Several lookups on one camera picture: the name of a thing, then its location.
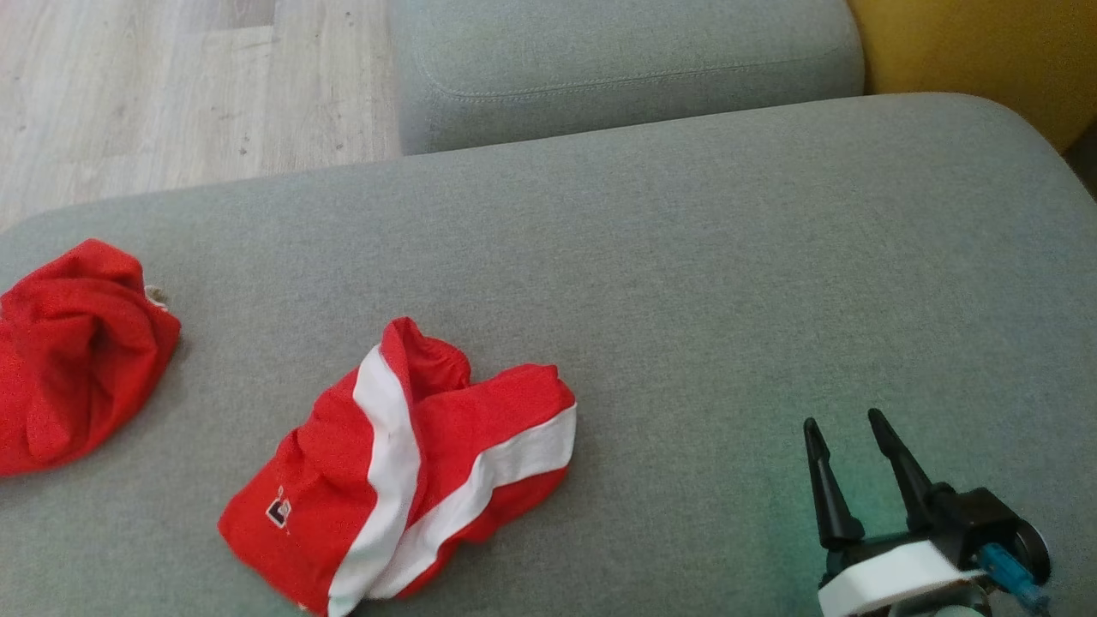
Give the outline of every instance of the gray sofa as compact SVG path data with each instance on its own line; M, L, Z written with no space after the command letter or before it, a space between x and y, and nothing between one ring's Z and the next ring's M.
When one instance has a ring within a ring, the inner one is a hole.
M863 89L844 0L393 0L389 11L404 154Z
M869 532L903 527L870 406L932 479L1041 529L1056 615L1093 610L1097 204L987 101L817 101L72 207L0 235L0 288L89 236L143 261L183 338L100 450L0 481L4 615L297 615L217 518L399 315L478 378L558 364L575 457L541 507L358 615L815 615L806 416Z

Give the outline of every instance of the wooden floor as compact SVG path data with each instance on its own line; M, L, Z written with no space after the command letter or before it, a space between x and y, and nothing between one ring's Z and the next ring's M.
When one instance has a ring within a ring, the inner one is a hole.
M386 0L0 0L0 229L398 155Z

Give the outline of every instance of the sofa seam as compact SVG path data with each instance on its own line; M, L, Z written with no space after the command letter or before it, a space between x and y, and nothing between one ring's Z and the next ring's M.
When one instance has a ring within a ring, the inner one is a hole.
M427 69L426 63L422 59L422 54L420 52L419 45L417 44L417 41L419 40L419 30L420 30L419 21L421 21L421 20L417 20L417 23L416 23L415 26L412 26L412 31L411 31L411 47L415 49L414 53L412 53L415 67L419 71L419 74L423 78L427 79L428 86L431 89L438 91L440 94L442 94L444 97L448 97L450 99L457 99L457 100L460 100L460 99L470 99L470 100L476 100L476 99L511 99L511 100L523 100L523 99L529 99L529 98L548 97L548 96L554 96L554 94L568 93L568 92L583 92L583 91L589 91L589 90L606 90L606 89L612 89L612 88L620 88L620 87L623 87L623 86L626 86L626 85L630 85L630 83L644 83L644 82L654 82L654 83L657 83L659 81L669 81L671 79L686 79L686 78L689 78L689 77L694 77L694 76L698 76L698 75L704 75L704 74L708 74L708 72L719 72L719 71L724 71L724 70L734 71L734 70L747 69L747 68L753 68L753 67L773 66L773 65L781 65L781 64L788 64L788 63L799 63L799 61L804 61L804 60L818 60L818 59L823 59L823 58L829 56L830 54L834 54L835 52L838 52L838 51L841 51L841 49L845 49L845 48L849 48L848 44L846 44L846 43L839 43L839 44L835 45L834 47L832 47L832 48L829 48L829 49L827 49L825 52L821 52L818 54L808 54L808 55L804 55L804 56L796 56L794 58L768 59L768 60L760 60L760 61L746 63L746 64L744 64L744 63L726 64L726 65L717 65L717 66L712 66L712 67L674 68L674 69L651 71L651 72L637 74L637 75L625 76L625 77L606 77L606 78L599 78L599 79L589 79L589 80L585 80L585 81L570 81L570 82L564 82L564 83L554 83L552 86L536 86L536 87L533 87L533 88L522 88L520 90L511 90L511 91L465 92L465 91L455 90L455 89L448 88L448 87L443 86L438 80L438 78L436 78L430 72L429 69ZM848 32L849 32L849 25L847 24L846 32L844 34L848 34Z
M811 58L799 58L796 60L789 60L789 61L821 60L821 59L825 58L826 56L829 56L830 54L833 54L835 52L838 52L839 49L841 49L841 46L835 47L834 49L830 49L829 52L827 52L825 54L821 54L818 56L814 56L814 57L811 57ZM669 81L679 81L679 80L690 79L690 78L693 78L693 77L697 77L697 76L700 76L700 75L714 74L714 72L736 72L736 71L745 70L745 69L750 68L750 67L776 66L776 65L779 65L779 64L782 64L782 63L765 63L765 64L756 64L756 65L744 65L744 66L728 66L728 67L720 67L720 68L709 68L709 69L704 69L704 70L694 70L692 72L679 72L679 74L674 74L674 75L665 75L665 76L648 77L648 78L621 79L621 80L610 81L610 82L607 82L607 83L596 83L596 85L591 85L591 86L580 86L580 87L573 87L573 88L557 88L557 89L554 89L554 90L545 90L545 91L540 91L540 92L532 92L532 93L529 93L529 94L464 96L464 94L451 94L451 93L449 93L449 92L446 92L444 90L441 90L440 88L432 87L431 89L434 90L441 97L445 97L445 98L449 98L449 99L455 100L455 101L465 101L465 102L468 102L468 103L489 103L489 102L495 102L495 101L524 101L524 100L530 100L530 99L543 99L543 98L547 98L547 97L559 97L559 96L567 96L567 94L576 94L576 93L581 93L581 92L595 92L595 91L598 91L598 90L617 90L617 89L627 88L630 86L636 86L636 85L666 83L666 82L669 82Z

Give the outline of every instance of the yellow cushion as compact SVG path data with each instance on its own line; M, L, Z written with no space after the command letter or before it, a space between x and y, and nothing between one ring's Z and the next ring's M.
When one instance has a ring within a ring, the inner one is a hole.
M966 92L1060 150L1097 117L1094 0L848 0L869 92Z

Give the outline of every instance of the small logo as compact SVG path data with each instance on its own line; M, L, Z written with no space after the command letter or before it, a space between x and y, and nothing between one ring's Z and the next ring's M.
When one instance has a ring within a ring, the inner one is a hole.
M282 498L282 487L278 487L278 498L271 502L267 508L267 518L270 518L279 529L285 528L285 521L290 518L290 500Z

